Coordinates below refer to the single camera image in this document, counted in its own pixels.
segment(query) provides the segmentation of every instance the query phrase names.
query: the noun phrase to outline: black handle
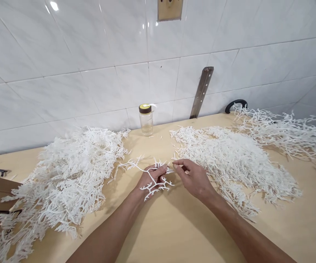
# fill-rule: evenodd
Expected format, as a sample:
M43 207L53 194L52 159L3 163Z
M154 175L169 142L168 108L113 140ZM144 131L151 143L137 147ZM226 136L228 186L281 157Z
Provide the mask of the black handle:
M242 100L242 99L234 100L233 102L231 102L229 105L226 106L225 113L230 114L231 107L235 105L236 103L241 103L242 108L248 107L248 103L245 100Z

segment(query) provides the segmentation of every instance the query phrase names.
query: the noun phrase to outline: wooden table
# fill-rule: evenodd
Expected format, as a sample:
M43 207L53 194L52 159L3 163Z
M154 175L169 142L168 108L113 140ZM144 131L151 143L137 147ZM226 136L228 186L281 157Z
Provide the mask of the wooden table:
M154 127L154 137L134 130L125 140L133 149L125 158L142 154L148 159L140 162L144 168L153 157L170 160L174 153L169 130L177 125L202 128L231 126L233 115L216 114L198 119L168 123ZM7 178L21 182L37 164L42 148L0 155L0 168L12 172ZM275 151L268 151L271 161L277 161L297 180L303 196L294 203L283 202L283 208L265 204L261 194L253 202L261 209L254 226L298 262L316 262L316 166L309 161L290 160ZM65 233L49 229L42 242L34 243L34 252L23 262L63 263L124 200L136 185L142 172L131 169L119 173L116 181L103 187L106 202L101 209L88 214L82 224L82 238L72 240ZM131 229L117 262L244 262L234 241L214 215L182 186L176 174L168 178L176 184L169 192L156 194L147 202Z

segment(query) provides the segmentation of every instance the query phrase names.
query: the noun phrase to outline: white coral-like branch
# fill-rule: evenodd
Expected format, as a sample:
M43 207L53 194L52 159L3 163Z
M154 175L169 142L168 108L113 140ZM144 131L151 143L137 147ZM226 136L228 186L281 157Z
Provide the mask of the white coral-like branch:
M105 199L103 182L111 176L114 162L129 153L122 142L129 131L88 127L44 148L23 185L3 199L18 200L15 207L22 212L18 217L0 215L0 262L27 258L34 241L42 240L48 228L78 237L76 225ZM7 258L12 246L14 254Z
M316 160L316 116L295 119L294 113L282 115L267 110L236 108L238 132L246 132L261 146L273 145L291 157Z
M150 173L150 170L152 169L152 170L156 170L156 169L158 169L160 166L162 166L162 165L164 165L165 164L165 162L164 163L162 163L160 160L159 161L156 161L156 159L154 158L154 165L155 165L155 167L153 167L153 168L150 168L150 169L148 169L148 170L143 170L143 169L141 169L140 167L138 167L138 163L139 163L139 161L141 160L141 159L143 159L144 158L144 156L139 156L138 158L137 158L137 161L135 162L133 159L130 159L127 163L124 163L124 164L119 164L118 165L118 167L117 167L117 170L118 170L118 168L120 167L120 168L124 168L124 169L126 169L126 170L129 170L129 169L131 169L132 167L137 167L139 170L141 170L142 172L147 172L148 173L148 175L150 176L150 178L151 178L151 182L149 183L149 184L147 184L146 186L143 186L143 187L141 187L140 189L141 190L149 190L149 193L147 194L147 196L145 197L145 201L151 196L151 195L153 195L155 192L158 192L159 190L164 190L164 189L167 189L168 191L169 191L169 187L167 187L166 185L168 184L168 185L170 185L170 186L174 186L174 184L171 182L171 181L167 181L166 180L166 178L164 177L164 176L161 176L161 181L162 181L162 183L157 183L155 180L154 180L154 178L151 176L151 173ZM166 169L166 174L170 174L170 173L172 173L172 172L174 172L169 166L167 167L167 169Z
M275 205L278 199L290 201L301 195L294 178L283 167L273 166L268 154L248 135L218 126L182 127L170 133L181 144L176 151L179 157L205 168L220 194L251 221L259 209L243 192L241 184L254 193L264 193L265 200Z
M155 165L155 167L154 167L154 168L150 168L150 169L158 169L160 166L162 166L162 165L164 165L164 164L165 164L165 162L162 163L160 160L159 160L159 161L156 161L156 159L154 158L154 165ZM171 181L168 182L164 176L161 176L161 178L160 178L161 181L162 181L162 183L156 182L156 181L154 180L154 178L151 176L150 172L149 172L150 169L148 169L147 171L144 171L144 170L140 169L140 170L143 171L143 172L147 172L148 175L150 176L151 180L152 180L152 182L150 182L150 183L147 184L146 186L140 188L141 190L146 190L146 189L149 190L149 193L148 193L148 194L146 195L146 197L144 198L145 201L146 201L150 196L154 195L155 192L158 192L159 190L167 189L167 191L169 191L170 188L167 187L166 184L168 184L168 185L170 185L170 186L174 186L174 184L173 184ZM170 173L172 173L172 172L174 172L174 171L168 166L167 169L166 169L166 174L170 174Z

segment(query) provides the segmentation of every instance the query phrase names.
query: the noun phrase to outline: electrical box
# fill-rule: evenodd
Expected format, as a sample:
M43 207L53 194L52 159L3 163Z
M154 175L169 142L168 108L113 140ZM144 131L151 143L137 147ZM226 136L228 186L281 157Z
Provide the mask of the electrical box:
M158 21L181 20L183 0L158 0Z

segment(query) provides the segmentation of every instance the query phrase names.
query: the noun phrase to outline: human hand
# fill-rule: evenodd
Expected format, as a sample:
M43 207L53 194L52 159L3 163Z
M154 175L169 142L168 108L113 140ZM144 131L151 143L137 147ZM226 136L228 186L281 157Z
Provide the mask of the human hand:
M174 169L180 176L184 187L191 195L204 202L218 193L209 181L207 172L202 166L189 159L181 159L173 162Z
M168 167L168 165L164 164L157 169L155 167L155 165L153 164L151 166L146 167L144 170L150 172L153 180L156 183L162 183L161 176L166 173L167 167ZM138 183L135 187L135 190L140 191L140 193L142 193L144 196L147 196L150 193L149 189L141 190L140 188L146 187L150 183L154 184L152 182L150 175L148 174L148 172L143 172L140 180L138 181ZM157 185L157 186L153 187L151 189L151 192L154 190L158 190L159 186L161 186L161 185Z

